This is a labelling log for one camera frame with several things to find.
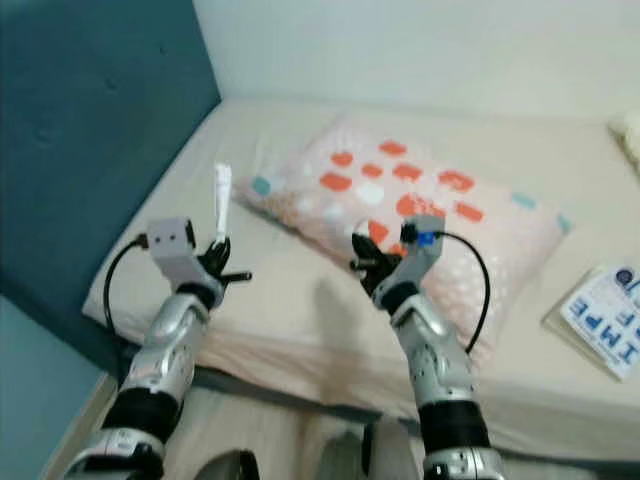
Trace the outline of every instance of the book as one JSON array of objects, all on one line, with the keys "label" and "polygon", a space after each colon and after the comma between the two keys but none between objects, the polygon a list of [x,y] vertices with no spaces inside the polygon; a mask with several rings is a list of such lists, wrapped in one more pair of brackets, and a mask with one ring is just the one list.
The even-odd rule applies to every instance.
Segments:
[{"label": "book", "polygon": [[640,363],[640,268],[598,267],[545,320],[596,365],[623,380]]}]

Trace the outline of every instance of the floor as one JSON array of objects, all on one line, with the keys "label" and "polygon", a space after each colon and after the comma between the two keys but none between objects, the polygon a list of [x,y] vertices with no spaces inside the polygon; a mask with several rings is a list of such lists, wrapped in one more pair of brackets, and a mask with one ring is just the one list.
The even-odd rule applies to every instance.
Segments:
[{"label": "floor", "polygon": [[[214,456],[232,448],[252,450],[262,479],[315,479],[322,477],[326,464],[320,464],[330,442],[353,432],[362,436],[362,426],[316,413],[303,412],[253,399],[194,388],[189,393],[180,425],[172,436],[165,461],[167,479],[192,480]],[[342,451],[324,455],[324,460],[342,462],[345,474],[353,479],[359,449],[342,442]],[[412,445],[419,465],[421,443]],[[345,461],[345,455],[353,460]],[[583,469],[505,457],[509,479],[517,480],[609,480]]]}]

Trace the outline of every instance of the teal headboard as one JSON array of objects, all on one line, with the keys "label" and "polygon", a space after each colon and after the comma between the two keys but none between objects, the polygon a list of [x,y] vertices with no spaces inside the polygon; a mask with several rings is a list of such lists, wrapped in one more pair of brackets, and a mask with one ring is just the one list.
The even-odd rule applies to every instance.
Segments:
[{"label": "teal headboard", "polygon": [[2,292],[105,369],[80,308],[119,233],[219,102],[191,2],[2,2]]}]

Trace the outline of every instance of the pillow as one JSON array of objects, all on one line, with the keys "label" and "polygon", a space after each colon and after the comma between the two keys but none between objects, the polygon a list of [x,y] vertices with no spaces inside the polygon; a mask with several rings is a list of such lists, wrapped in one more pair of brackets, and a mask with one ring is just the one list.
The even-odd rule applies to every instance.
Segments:
[{"label": "pillow", "polygon": [[[320,134],[286,167],[243,179],[236,190],[250,206],[298,230],[345,265],[354,258],[351,234],[363,222],[383,251],[402,253],[405,217],[445,217],[445,229],[468,239],[490,274],[491,302],[472,352],[476,365],[489,358],[509,307],[569,230],[563,216],[531,197],[440,162],[423,145],[349,119]],[[445,239],[423,286],[466,344],[484,298],[476,258]]]}]

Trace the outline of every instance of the white bed sheet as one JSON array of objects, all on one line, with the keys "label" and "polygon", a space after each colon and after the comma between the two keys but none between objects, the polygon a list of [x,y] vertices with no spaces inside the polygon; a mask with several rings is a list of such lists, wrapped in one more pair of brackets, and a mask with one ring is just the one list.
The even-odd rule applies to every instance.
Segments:
[{"label": "white bed sheet", "polygon": [[[83,312],[104,322],[106,266],[148,220],[186,215],[201,248],[212,239],[215,162],[231,163],[236,177],[281,165],[346,111],[565,208],[578,228],[519,297],[492,362],[479,373],[479,398],[498,446],[545,456],[640,459],[640,371],[619,383],[541,327],[545,313],[587,269],[640,249],[640,184],[604,125],[225,100],[114,246]],[[229,222],[229,268],[250,268],[254,280],[228,290],[198,363],[325,404],[415,416],[402,351],[358,282],[298,236],[238,204]],[[128,255],[112,284],[120,332],[140,341],[167,294],[148,255]]]}]

